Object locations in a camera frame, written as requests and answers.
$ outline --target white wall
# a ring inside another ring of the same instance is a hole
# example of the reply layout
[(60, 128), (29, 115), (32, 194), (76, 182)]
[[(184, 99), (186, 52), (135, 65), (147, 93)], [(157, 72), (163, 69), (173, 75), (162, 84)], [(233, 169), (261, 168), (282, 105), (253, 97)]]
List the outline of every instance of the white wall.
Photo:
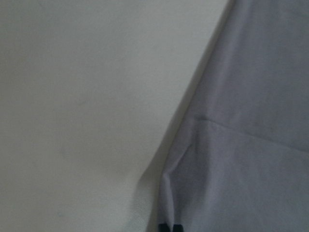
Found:
[(166, 152), (226, 2), (0, 2), (1, 232), (155, 231)]

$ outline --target cloth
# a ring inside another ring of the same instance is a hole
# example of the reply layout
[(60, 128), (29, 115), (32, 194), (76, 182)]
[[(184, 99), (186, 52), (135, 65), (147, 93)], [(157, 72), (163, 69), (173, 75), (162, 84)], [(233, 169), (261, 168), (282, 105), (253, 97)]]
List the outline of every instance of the cloth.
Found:
[(166, 160), (160, 232), (309, 230), (308, 61), (308, 0), (233, 2)]

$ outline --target seam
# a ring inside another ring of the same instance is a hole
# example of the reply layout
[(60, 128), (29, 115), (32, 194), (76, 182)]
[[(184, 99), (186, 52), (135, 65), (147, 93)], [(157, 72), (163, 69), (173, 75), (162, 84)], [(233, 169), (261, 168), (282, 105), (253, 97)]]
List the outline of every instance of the seam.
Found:
[(281, 145), (283, 147), (287, 147), (287, 148), (290, 148), (290, 149), (293, 149), (293, 150), (296, 150), (296, 151), (300, 151), (300, 152), (304, 152), (306, 154), (309, 154), (309, 151), (307, 151), (307, 150), (304, 150), (304, 149), (301, 149), (301, 148), (298, 148), (298, 147), (294, 147), (294, 146), (290, 146), (290, 145), (282, 143), (280, 141), (268, 139), (268, 138), (265, 138), (265, 137), (262, 137), (262, 136), (259, 136), (259, 135), (253, 134), (253, 133), (249, 133), (247, 131), (237, 130), (237, 129), (230, 127), (228, 125), (225, 125), (221, 122), (217, 122), (217, 121), (215, 121), (211, 118), (207, 118), (207, 117), (204, 117), (204, 116), (195, 116), (195, 119), (198, 120), (198, 121), (209, 121), (209, 122), (214, 123), (214, 124), (216, 124), (220, 127), (226, 128), (228, 130), (231, 130), (231, 131), (243, 134), (243, 135), (254, 137), (254, 138), (257, 138), (257, 139), (260, 139), (260, 140), (264, 140), (264, 141), (267, 141), (267, 142), (271, 142), (271, 143), (274, 143), (274, 144)]

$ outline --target light purple fabric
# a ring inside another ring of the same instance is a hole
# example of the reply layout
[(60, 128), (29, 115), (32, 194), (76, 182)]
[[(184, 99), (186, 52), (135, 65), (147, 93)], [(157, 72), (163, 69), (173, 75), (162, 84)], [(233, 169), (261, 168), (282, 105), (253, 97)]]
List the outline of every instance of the light purple fabric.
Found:
[(309, 1), (236, 0), (162, 174), (158, 223), (309, 230)]

